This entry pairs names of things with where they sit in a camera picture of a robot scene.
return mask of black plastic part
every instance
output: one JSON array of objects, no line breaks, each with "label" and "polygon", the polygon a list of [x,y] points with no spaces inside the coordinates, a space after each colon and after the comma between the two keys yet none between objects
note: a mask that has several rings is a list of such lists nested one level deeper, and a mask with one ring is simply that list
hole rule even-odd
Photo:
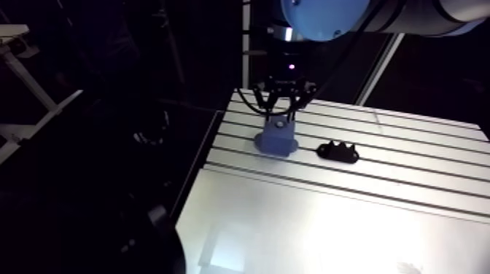
[{"label": "black plastic part", "polygon": [[334,160],[342,163],[355,163],[359,159],[359,154],[356,151],[356,147],[352,144],[347,147],[346,143],[340,142],[339,145],[335,145],[333,141],[328,144],[321,144],[316,149],[318,157],[326,160]]}]

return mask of robotic arm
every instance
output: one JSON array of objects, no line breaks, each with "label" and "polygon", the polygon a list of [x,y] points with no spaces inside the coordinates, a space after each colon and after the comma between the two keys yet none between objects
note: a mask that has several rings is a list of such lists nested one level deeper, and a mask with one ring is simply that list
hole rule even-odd
[{"label": "robotic arm", "polygon": [[[273,36],[286,42],[305,39],[327,42],[355,31],[326,75],[328,83],[363,32],[434,37],[465,34],[490,17],[490,0],[275,0],[271,14]],[[281,28],[286,31],[276,35],[276,30]],[[263,132],[255,136],[256,147],[261,152],[279,156],[288,156],[295,151],[298,147],[294,139],[295,112],[317,98],[325,86],[317,88],[305,79],[277,80],[269,76],[252,87],[258,108],[237,89],[250,109],[265,116]],[[269,93],[267,100],[262,91]],[[289,108],[273,112],[281,97],[289,99]],[[354,146],[350,150],[358,157]]]},{"label": "robotic arm", "polygon": [[489,0],[280,0],[278,5],[284,17],[277,20],[318,42],[359,30],[370,15],[363,31],[424,36],[464,34],[490,17]]}]

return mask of black cable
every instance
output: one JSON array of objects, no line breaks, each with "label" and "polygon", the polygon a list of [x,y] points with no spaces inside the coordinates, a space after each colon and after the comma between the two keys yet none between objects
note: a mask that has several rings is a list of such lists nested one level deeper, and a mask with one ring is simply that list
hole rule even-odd
[{"label": "black cable", "polygon": [[325,83],[315,92],[311,94],[311,97],[306,100],[306,102],[302,102],[299,104],[298,102],[296,104],[292,104],[289,106],[289,108],[285,111],[280,111],[280,112],[271,112],[267,113],[266,111],[261,111],[257,108],[255,108],[248,100],[245,98],[244,94],[241,92],[239,88],[236,89],[238,94],[241,97],[241,100],[255,113],[260,114],[260,115],[268,115],[268,116],[281,116],[285,114],[289,114],[294,111],[298,111],[302,106],[307,105],[308,103],[312,102],[315,98],[318,98],[329,86],[330,80],[332,78],[332,75],[342,66],[342,64],[345,62],[347,57],[352,51],[352,48],[357,44],[359,41],[359,38],[361,35],[364,33],[366,28],[369,26],[369,24],[373,21],[373,19],[376,17],[376,15],[383,9],[384,5],[388,2],[388,0],[380,0],[380,2],[377,3],[377,5],[373,8],[373,11],[366,17],[362,25],[359,27],[359,29],[354,33],[354,36],[352,37],[351,41],[349,44],[345,47],[343,50],[342,54],[340,55],[339,58],[337,58],[336,62],[334,62],[334,65],[330,69],[329,74],[327,75],[327,80]]}]

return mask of dark background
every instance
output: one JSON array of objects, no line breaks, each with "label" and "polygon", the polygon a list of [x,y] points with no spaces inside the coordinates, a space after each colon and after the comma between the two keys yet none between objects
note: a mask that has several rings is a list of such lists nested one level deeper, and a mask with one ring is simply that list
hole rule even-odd
[{"label": "dark background", "polygon": [[[80,219],[70,218],[90,208],[100,209],[101,216],[111,214],[118,195],[128,190],[146,209],[156,204],[169,211],[176,208],[171,216],[175,222],[222,115],[216,110],[225,109],[233,88],[241,84],[240,1],[168,1],[166,9],[184,83],[176,73],[169,32],[152,16],[161,3],[134,0],[125,4],[128,27],[149,75],[147,86],[164,102],[161,109],[170,114],[170,130],[164,146],[158,149],[138,146],[124,130],[122,115],[105,100],[96,72],[80,51],[56,1],[0,1],[12,23],[29,24],[31,33],[26,40],[41,51],[21,61],[45,90],[56,101],[77,89],[85,90],[0,166],[0,229],[5,229],[3,224],[22,227],[7,226],[11,230],[0,232],[8,236],[2,246],[10,248],[14,258],[24,258],[21,254],[32,242],[37,244],[29,247],[29,255],[39,262],[73,259],[73,254],[84,258],[94,246],[81,246],[80,239],[74,246],[71,239],[86,227],[77,225]],[[252,24],[265,22],[264,16],[252,5]],[[478,123],[488,132],[488,34],[490,22],[458,37],[406,36],[367,105]],[[326,71],[351,37],[347,34],[328,43],[305,42],[300,46],[298,69],[311,81],[323,83]],[[321,99],[353,103],[388,38],[387,34],[364,34]],[[286,47],[276,46],[278,51]],[[15,47],[22,50],[21,44],[14,45],[14,51]],[[264,36],[251,36],[252,50],[274,51],[274,47]],[[250,84],[268,72],[265,56],[251,57]],[[44,113],[22,83],[0,64],[0,122],[36,122]],[[45,216],[56,221],[45,222]],[[91,243],[106,240],[106,235],[97,233],[95,222],[89,228],[95,231]],[[53,233],[61,230],[65,233]],[[49,238],[37,240],[46,237],[46,231]],[[46,249],[47,243],[53,249]],[[21,262],[18,265],[29,267]]]}]

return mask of blue plastic part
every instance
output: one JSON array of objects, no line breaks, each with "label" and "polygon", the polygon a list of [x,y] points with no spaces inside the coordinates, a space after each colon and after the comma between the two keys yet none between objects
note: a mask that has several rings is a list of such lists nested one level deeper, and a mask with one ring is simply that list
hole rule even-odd
[{"label": "blue plastic part", "polygon": [[285,116],[272,116],[265,121],[264,130],[255,136],[255,146],[262,153],[287,157],[298,149],[295,140],[295,122],[288,122]]},{"label": "blue plastic part", "polygon": [[281,0],[286,21],[305,38],[330,41],[350,31],[370,0]]}]

